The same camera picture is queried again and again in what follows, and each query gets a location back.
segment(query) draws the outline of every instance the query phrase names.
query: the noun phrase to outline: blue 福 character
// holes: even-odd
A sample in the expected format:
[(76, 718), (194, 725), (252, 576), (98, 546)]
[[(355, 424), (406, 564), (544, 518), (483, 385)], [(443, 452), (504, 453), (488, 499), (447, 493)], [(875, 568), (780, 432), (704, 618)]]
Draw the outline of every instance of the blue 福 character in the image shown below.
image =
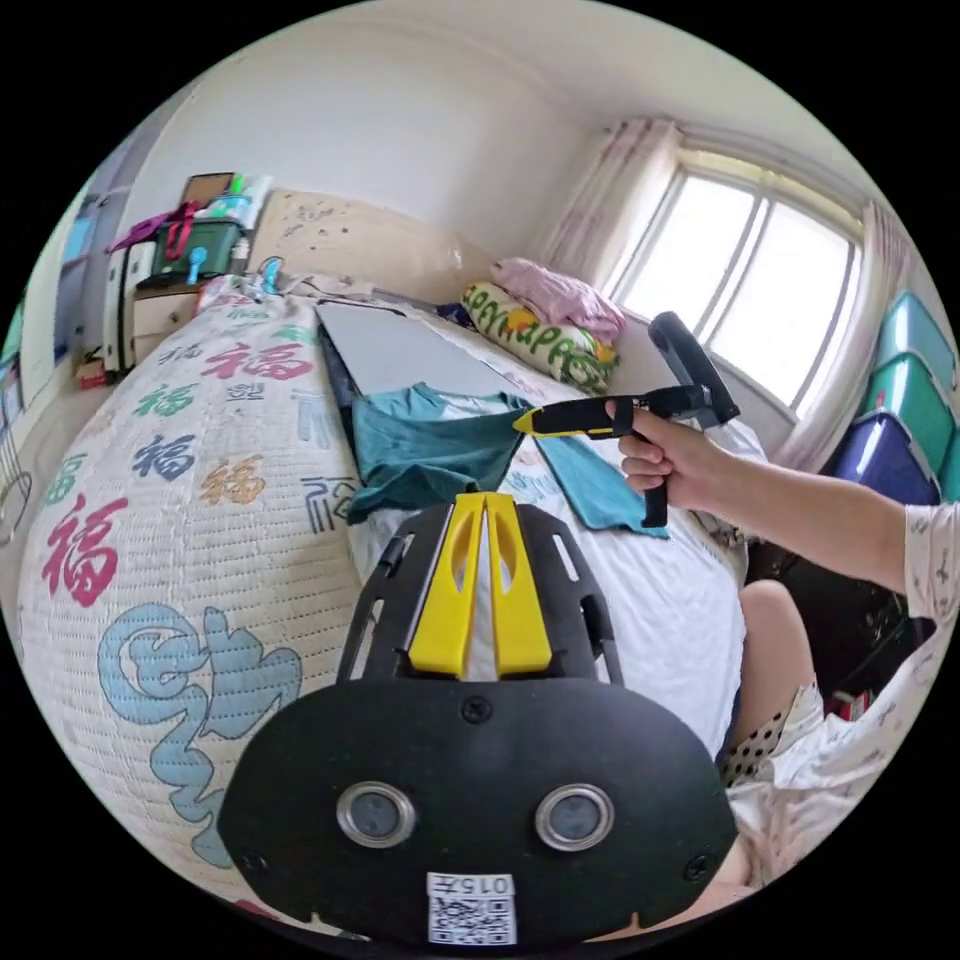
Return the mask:
[[(214, 765), (197, 741), (240, 740), (274, 707), (293, 703), (303, 678), (300, 658), (285, 648), (264, 656), (260, 641), (248, 630), (230, 630), (226, 614), (215, 607), (204, 611), (201, 641), (178, 611), (145, 603), (107, 629), (97, 666), (103, 695), (123, 720), (148, 727), (178, 721), (153, 747), (150, 769), (172, 788), (177, 816), (202, 827), (191, 842), (194, 853), (229, 869), (216, 829), (224, 791), (210, 790)], [(199, 677), (192, 679), (207, 667), (209, 694)]]
[(134, 454), (134, 472), (146, 477), (153, 470), (168, 482), (182, 477), (196, 463), (196, 457), (189, 452), (195, 439), (195, 434), (188, 433), (164, 443), (163, 434), (156, 434), (152, 443)]

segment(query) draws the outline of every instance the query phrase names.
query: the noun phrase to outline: cardboard box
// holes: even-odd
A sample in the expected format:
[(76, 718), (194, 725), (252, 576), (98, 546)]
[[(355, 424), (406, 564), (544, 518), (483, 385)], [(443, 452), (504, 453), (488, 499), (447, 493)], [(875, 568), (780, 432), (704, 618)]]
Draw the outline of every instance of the cardboard box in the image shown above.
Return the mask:
[(107, 382), (107, 371), (99, 357), (87, 358), (77, 369), (77, 383), (81, 390), (102, 387)]

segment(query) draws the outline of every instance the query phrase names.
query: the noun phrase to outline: hand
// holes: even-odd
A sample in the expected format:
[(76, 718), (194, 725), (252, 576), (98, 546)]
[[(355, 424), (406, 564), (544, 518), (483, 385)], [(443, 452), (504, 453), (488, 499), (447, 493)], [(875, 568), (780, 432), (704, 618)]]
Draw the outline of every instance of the hand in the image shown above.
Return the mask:
[[(607, 405), (607, 413), (613, 416), (612, 402)], [(730, 455), (700, 431), (664, 420), (649, 410), (634, 412), (633, 429), (649, 442), (634, 436), (620, 439), (620, 452), (625, 458), (621, 467), (630, 487), (644, 493), (669, 478), (667, 500), (671, 506), (712, 510), (714, 491), (723, 482), (719, 474)]]

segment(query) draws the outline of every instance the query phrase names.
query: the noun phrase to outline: plastic storage bin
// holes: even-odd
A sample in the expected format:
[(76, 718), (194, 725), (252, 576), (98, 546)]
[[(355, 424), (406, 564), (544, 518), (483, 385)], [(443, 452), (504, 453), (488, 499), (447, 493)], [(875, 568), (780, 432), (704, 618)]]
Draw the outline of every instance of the plastic storage bin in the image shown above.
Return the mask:
[[(176, 224), (177, 231), (183, 229)], [(166, 255), (170, 225), (160, 228), (157, 236), (157, 252), (153, 258), (153, 273), (190, 273), (190, 251), (203, 247), (207, 258), (200, 265), (201, 275), (228, 273), (230, 253), (243, 234), (243, 228), (235, 220), (207, 220), (194, 218), (190, 224), (190, 236), (182, 253), (176, 260)]]
[(960, 503), (960, 427), (953, 433), (940, 471), (940, 490), (948, 503)]
[(932, 474), (940, 472), (953, 437), (953, 411), (922, 360), (907, 353), (874, 371), (861, 415), (895, 416), (920, 448)]
[(936, 479), (916, 455), (915, 445), (896, 417), (876, 413), (855, 423), (831, 471), (903, 504), (940, 502)]
[(875, 366), (879, 369), (904, 354), (922, 360), (945, 394), (956, 389), (957, 356), (953, 347), (909, 290), (897, 297), (883, 321)]

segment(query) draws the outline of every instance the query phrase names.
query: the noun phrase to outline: curtain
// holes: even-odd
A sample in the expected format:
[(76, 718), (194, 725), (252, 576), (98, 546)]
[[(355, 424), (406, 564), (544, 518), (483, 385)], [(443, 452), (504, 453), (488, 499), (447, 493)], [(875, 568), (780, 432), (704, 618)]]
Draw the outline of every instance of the curtain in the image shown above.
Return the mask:
[(912, 266), (910, 243), (893, 217), (869, 202), (864, 211), (863, 261), (850, 322), (816, 400), (776, 452), (776, 463), (810, 473), (819, 473), (826, 466), (857, 415), (884, 315), (906, 287)]
[(625, 120), (604, 138), (541, 262), (609, 296), (677, 169), (668, 120)]

